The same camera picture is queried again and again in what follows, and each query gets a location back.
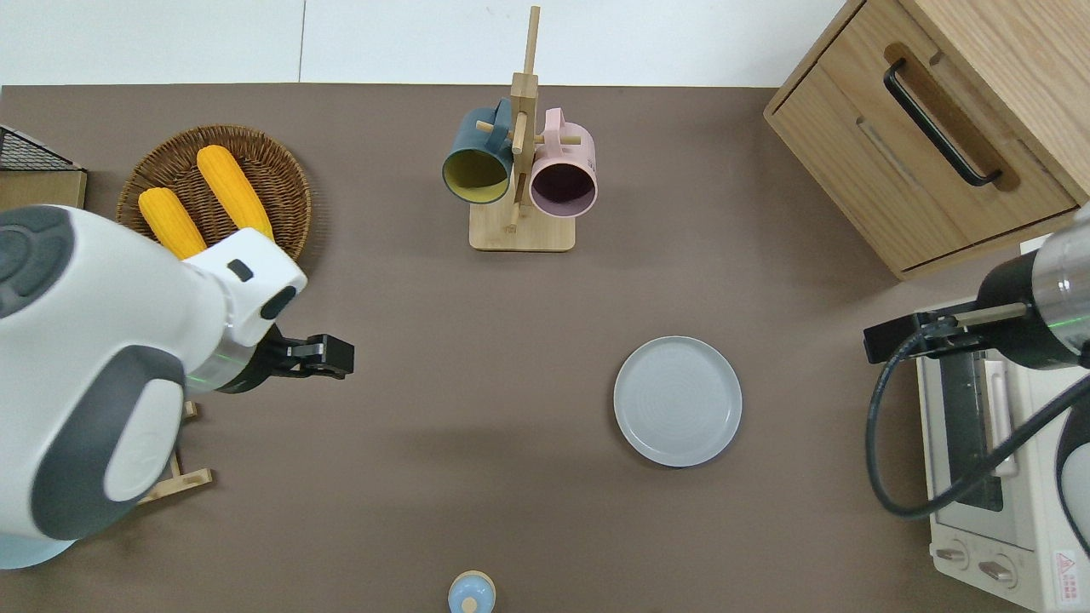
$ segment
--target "pink mug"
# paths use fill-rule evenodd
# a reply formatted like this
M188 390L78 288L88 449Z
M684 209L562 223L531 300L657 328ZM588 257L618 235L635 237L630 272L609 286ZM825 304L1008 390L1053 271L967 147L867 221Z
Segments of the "pink mug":
M553 217L579 217L598 199L594 139L578 123L564 121L564 111L545 111L545 142L534 152L530 169L530 201ZM561 136L579 136L578 145L561 145Z

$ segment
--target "dark green mug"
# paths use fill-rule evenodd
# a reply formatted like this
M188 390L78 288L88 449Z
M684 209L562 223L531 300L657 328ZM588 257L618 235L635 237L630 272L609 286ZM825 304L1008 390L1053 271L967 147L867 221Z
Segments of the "dark green mug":
M493 124L493 131L477 130L476 122ZM496 108L473 109L462 118L447 159L443 181L456 196L473 204L504 197L511 184L511 100L500 98Z

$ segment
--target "wicker basket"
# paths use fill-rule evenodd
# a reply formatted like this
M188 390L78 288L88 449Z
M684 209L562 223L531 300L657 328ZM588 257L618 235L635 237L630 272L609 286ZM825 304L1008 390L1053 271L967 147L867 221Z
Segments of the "wicker basket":
M242 125L194 128L156 147L125 181L118 202L118 223L155 240L137 199L149 188L170 188L209 247L238 230L197 169L197 152L206 145L221 145L234 154L265 206L276 243L292 260L299 260L311 230L311 187L283 145Z

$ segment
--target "oven door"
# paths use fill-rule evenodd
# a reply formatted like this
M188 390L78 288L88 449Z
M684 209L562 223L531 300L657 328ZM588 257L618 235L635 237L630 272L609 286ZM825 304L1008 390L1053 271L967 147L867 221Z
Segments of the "oven door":
M928 491L942 493L1010 434L1006 370L995 351L923 358L918 362L928 455ZM1022 447L992 476L935 514L938 524L1033 550L1030 471L1019 467Z

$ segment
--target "small blue object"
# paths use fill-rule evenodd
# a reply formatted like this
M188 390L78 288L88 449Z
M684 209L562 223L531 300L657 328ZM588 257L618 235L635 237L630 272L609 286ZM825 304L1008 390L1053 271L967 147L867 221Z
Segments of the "small blue object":
M450 613L492 613L496 605L496 590L483 574L465 573L450 586L447 604L450 605Z

